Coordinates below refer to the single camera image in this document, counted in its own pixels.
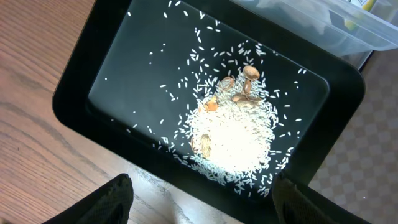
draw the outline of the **wood grain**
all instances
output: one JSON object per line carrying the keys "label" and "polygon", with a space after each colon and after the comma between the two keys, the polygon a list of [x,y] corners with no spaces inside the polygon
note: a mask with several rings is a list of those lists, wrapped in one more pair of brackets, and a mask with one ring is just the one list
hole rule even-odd
{"label": "wood grain", "polygon": [[51,100],[94,0],[0,0],[0,217],[41,223],[114,176],[130,223],[236,223],[60,124]]}

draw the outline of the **baking pan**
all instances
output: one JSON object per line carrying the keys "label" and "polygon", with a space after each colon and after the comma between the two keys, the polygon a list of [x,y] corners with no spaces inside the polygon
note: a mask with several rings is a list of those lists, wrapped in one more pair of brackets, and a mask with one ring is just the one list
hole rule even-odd
{"label": "baking pan", "polygon": [[[270,161],[221,185],[193,168],[183,125],[208,96],[197,84],[236,78],[248,64],[277,110]],[[194,197],[264,223],[276,222],[266,196],[272,176],[285,169],[308,184],[363,95],[353,67],[230,1],[97,0],[53,109],[64,125]]]}

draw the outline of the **checkered fabric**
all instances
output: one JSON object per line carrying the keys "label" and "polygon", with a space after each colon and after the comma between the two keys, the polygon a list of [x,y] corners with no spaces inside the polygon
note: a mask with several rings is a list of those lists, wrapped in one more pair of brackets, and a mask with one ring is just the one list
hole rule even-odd
{"label": "checkered fabric", "polygon": [[364,78],[365,99],[310,187],[371,223],[398,223],[398,50],[375,53]]}

